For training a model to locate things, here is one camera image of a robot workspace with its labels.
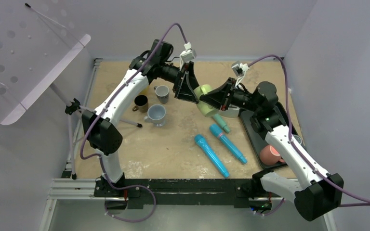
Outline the green cup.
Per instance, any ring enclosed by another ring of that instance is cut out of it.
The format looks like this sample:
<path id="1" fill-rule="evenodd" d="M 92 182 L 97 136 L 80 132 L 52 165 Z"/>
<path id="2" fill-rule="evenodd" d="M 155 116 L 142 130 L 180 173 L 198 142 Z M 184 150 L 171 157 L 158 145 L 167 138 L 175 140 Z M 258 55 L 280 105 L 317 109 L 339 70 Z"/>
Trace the green cup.
<path id="1" fill-rule="evenodd" d="M 197 103 L 197 108 L 201 112 L 201 114 L 205 117 L 213 117 L 214 115 L 218 114 L 219 110 L 214 108 L 213 106 L 209 105 L 208 103 L 200 100 L 200 97 L 204 94 L 209 93 L 212 91 L 212 86 L 209 84 L 204 84 L 196 87 L 194 89 L 194 93 L 196 97 L 199 99 Z"/>

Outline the dark blue-grey mug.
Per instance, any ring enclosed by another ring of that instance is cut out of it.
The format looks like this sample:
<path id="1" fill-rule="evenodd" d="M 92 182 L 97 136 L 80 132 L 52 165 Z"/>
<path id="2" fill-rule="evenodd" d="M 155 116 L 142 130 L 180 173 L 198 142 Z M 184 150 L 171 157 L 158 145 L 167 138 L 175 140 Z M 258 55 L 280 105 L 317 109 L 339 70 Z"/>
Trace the dark blue-grey mug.
<path id="1" fill-rule="evenodd" d="M 165 85 L 154 86 L 154 91 L 160 103 L 166 104 L 169 101 L 170 90 L 167 86 Z"/>

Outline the light grey mug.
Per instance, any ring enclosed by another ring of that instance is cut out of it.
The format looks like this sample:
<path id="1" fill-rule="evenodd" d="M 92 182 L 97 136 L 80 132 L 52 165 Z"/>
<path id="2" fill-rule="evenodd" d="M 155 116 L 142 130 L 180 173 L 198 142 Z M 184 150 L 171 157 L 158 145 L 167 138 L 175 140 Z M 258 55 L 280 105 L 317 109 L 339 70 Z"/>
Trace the light grey mug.
<path id="1" fill-rule="evenodd" d="M 149 107 L 144 121 L 152 123 L 156 127 L 162 127 L 166 123 L 166 109 L 161 104 L 155 104 Z"/>

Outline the brown mug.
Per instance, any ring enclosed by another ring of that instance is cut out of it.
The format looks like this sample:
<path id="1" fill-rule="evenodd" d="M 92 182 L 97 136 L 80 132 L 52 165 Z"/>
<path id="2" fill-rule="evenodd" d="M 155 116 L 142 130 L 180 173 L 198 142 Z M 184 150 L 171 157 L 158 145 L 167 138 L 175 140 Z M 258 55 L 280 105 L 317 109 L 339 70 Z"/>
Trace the brown mug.
<path id="1" fill-rule="evenodd" d="M 139 111 L 141 113 L 146 113 L 148 111 L 148 98 L 145 95 L 138 95 L 134 99 L 135 106 L 132 111 Z"/>

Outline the yellow cup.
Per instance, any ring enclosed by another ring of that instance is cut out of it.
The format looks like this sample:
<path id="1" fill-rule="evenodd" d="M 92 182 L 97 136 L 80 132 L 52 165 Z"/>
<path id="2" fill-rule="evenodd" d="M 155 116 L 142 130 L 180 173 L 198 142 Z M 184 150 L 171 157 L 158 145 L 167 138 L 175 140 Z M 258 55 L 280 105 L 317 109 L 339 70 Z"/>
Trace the yellow cup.
<path id="1" fill-rule="evenodd" d="M 147 95 L 148 95 L 148 93 L 149 93 L 149 86 L 146 86 L 146 88 L 145 88 L 145 89 L 143 89 L 143 90 L 139 93 L 139 95 L 147 96 Z"/>

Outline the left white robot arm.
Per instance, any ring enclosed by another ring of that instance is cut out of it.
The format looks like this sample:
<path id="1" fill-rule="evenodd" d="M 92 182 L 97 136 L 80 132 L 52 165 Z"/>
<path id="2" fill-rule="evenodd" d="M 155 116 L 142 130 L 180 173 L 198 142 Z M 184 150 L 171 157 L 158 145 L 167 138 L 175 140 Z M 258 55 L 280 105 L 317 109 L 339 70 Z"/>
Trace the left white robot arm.
<path id="1" fill-rule="evenodd" d="M 134 58 L 122 81 L 113 92 L 94 110 L 83 112 L 81 119 L 84 141 L 96 150 L 100 159 L 102 177 L 107 180 L 106 191 L 113 197 L 124 192 L 124 173 L 119 164 L 118 149 L 123 136 L 117 124 L 125 111 L 141 91 L 150 83 L 161 78 L 173 84 L 172 91 L 177 99 L 198 103 L 194 89 L 199 86 L 194 75 L 193 59 L 196 52 L 190 42 L 184 44 L 179 56 L 179 67 L 168 63 L 173 45 L 156 39 L 150 50 Z"/>

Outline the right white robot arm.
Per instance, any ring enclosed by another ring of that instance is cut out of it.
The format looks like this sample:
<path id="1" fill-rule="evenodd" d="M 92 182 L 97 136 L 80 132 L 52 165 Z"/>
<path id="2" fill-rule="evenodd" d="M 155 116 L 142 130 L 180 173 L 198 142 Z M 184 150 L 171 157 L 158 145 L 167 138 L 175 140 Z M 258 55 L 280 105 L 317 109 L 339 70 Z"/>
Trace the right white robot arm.
<path id="1" fill-rule="evenodd" d="M 335 173 L 315 165 L 314 159 L 298 144 L 291 133 L 291 121 L 285 120 L 276 104 L 277 89 L 274 84 L 264 81 L 249 93 L 236 87 L 236 80 L 229 78 L 220 87 L 198 96 L 200 102 L 224 111 L 230 105 L 252 111 L 253 130 L 275 148 L 297 181 L 281 177 L 272 170 L 262 170 L 252 176 L 250 190 L 258 196 L 266 192 L 275 193 L 294 203 L 297 212 L 307 221 L 336 209 L 341 204 L 344 180 Z"/>

